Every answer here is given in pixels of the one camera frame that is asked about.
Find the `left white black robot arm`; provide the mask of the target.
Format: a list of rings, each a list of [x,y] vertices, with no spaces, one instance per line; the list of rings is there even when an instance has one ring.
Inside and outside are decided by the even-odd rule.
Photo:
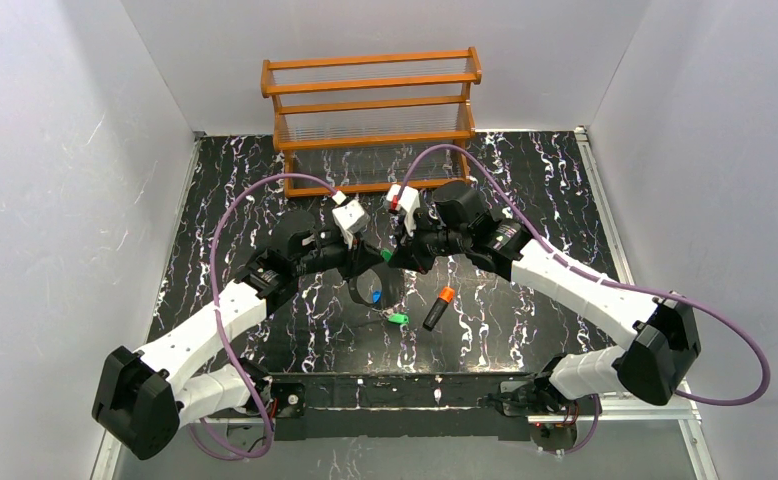
[[[138,459],[161,452],[183,427],[226,409],[271,420],[271,376],[235,359],[212,373],[199,369],[230,339],[259,325],[296,294],[301,277],[337,270],[357,278],[383,262],[362,232],[368,214],[355,203],[318,225],[304,210],[284,214],[268,241],[219,294],[159,339],[130,350],[120,346],[104,363],[93,418]]]

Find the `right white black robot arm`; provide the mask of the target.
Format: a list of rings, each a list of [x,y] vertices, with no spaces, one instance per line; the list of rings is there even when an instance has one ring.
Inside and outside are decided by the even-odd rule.
[[[418,191],[390,187],[386,207],[402,216],[388,264],[424,274],[438,257],[463,255],[478,269],[528,287],[590,321],[614,342],[604,350],[558,355],[531,383],[505,401],[554,411],[592,394],[627,392],[657,406],[669,402],[701,352],[691,307],[605,285],[596,271],[583,277],[547,252],[527,227],[495,216],[479,193],[451,181],[433,193],[436,214]]]

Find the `orange capped black marker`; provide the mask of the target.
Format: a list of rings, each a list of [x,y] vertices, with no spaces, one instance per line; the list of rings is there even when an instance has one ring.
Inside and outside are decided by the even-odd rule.
[[[441,320],[448,306],[452,303],[454,296],[455,290],[451,287],[446,286],[440,291],[422,323],[422,327],[425,330],[434,330],[435,326]]]

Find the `orange wooden shelf rack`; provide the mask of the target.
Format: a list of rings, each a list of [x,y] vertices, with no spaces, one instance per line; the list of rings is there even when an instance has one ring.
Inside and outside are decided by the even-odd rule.
[[[471,89],[482,81],[475,47],[262,63],[284,170],[300,151],[448,143],[465,148],[476,125]]]

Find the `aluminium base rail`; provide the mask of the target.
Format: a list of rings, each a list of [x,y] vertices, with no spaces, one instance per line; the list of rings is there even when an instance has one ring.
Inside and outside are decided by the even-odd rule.
[[[271,451],[216,460],[178,433],[149,460],[112,438],[96,479],[712,479],[696,409],[626,394],[583,400],[578,416],[515,415],[484,374],[279,374],[284,408]]]

